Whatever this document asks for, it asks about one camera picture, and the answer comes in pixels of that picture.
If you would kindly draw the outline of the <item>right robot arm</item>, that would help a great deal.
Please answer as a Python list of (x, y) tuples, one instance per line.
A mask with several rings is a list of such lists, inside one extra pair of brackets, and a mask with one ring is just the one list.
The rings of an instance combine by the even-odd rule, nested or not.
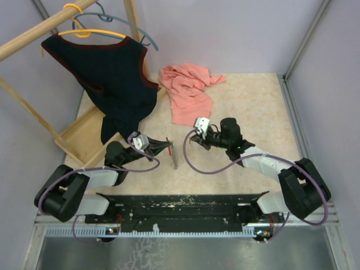
[(235, 118), (224, 118), (220, 126), (214, 128), (208, 118), (197, 118), (183, 147), (190, 141), (206, 150), (212, 147), (224, 149), (232, 161), (230, 166), (237, 164), (254, 169), (280, 184), (280, 192), (266, 192), (257, 198), (251, 209), (255, 221), (265, 222), (275, 212), (287, 212), (305, 221), (320, 206), (324, 208), (324, 217), (318, 224), (327, 220), (331, 192), (310, 159), (303, 157), (290, 161), (260, 149), (243, 138)]

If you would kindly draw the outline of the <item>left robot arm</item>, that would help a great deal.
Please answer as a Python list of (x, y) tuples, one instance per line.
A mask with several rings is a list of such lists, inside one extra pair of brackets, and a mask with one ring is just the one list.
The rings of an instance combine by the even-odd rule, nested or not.
[(116, 219), (117, 209), (104, 195), (86, 195), (99, 187), (122, 184), (128, 173), (146, 173), (160, 166), (156, 155), (171, 149), (173, 142), (158, 141), (140, 133), (128, 138), (129, 147), (112, 141), (106, 147), (105, 163), (97, 168), (73, 169), (65, 164), (56, 168), (38, 191), (34, 205), (42, 214), (60, 222), (74, 216), (97, 215), (105, 223)]

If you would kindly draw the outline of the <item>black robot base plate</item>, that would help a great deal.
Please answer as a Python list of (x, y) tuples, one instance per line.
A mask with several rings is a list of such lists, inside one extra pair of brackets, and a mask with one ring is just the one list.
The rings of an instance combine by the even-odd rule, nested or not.
[(117, 223), (122, 232), (241, 232), (250, 223), (281, 223), (278, 210), (264, 214), (259, 194), (116, 195), (104, 215), (86, 215), (86, 224)]

